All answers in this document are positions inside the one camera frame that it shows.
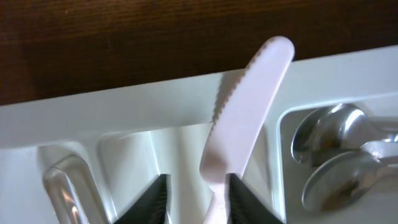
silverware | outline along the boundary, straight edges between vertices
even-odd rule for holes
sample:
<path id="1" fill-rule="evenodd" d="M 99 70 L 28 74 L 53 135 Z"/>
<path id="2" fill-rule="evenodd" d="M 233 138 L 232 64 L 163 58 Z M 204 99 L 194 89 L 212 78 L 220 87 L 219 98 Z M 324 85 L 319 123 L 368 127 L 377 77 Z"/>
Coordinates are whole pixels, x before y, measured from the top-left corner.
<path id="1" fill-rule="evenodd" d="M 396 175 L 398 156 L 377 159 L 365 151 L 344 152 L 320 166 L 307 180 L 302 203 L 307 210 L 330 211 L 360 199 L 378 180 Z"/>
<path id="2" fill-rule="evenodd" d="M 397 142 L 398 134 L 375 127 L 366 114 L 350 104 L 320 108 L 298 126 L 292 141 L 293 158 L 316 167 L 369 141 Z"/>
<path id="3" fill-rule="evenodd" d="M 88 164 L 68 156 L 43 176 L 44 187 L 61 224 L 108 223 Z"/>

wooden surface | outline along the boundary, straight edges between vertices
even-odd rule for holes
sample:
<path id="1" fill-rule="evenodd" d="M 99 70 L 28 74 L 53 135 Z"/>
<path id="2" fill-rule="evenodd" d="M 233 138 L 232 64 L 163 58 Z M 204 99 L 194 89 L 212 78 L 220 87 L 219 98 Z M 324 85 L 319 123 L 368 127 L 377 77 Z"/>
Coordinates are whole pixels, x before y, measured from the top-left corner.
<path id="1" fill-rule="evenodd" d="M 1 0 L 0 105 L 243 68 L 273 35 L 296 60 L 398 44 L 398 1 Z"/>

metal spoon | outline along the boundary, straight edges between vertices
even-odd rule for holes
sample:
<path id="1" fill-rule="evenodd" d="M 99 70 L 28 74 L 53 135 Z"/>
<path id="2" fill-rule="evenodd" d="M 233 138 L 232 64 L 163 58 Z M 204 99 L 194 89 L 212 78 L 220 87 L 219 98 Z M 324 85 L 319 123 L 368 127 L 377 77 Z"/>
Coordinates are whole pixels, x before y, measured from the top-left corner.
<path id="1" fill-rule="evenodd" d="M 310 113 L 300 123 L 292 141 L 293 158 L 316 167 L 369 141 L 397 142 L 398 134 L 376 128 L 366 114 L 351 104 L 338 104 Z"/>
<path id="2" fill-rule="evenodd" d="M 308 179 L 302 194 L 307 210 L 330 211 L 360 199 L 378 180 L 398 176 L 398 156 L 377 159 L 364 151 L 344 152 L 320 166 Z"/>

pink knife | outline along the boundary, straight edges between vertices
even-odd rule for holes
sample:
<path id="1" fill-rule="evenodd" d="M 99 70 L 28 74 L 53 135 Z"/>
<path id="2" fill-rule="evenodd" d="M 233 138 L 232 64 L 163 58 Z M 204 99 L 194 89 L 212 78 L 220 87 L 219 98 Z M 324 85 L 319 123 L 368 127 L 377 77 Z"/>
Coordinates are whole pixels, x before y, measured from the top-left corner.
<path id="1" fill-rule="evenodd" d="M 226 174 L 242 178 L 269 108 L 294 56 L 285 37 L 266 41 L 247 65 L 216 115 L 200 162 L 200 174 L 213 191 L 205 224 L 228 221 Z"/>

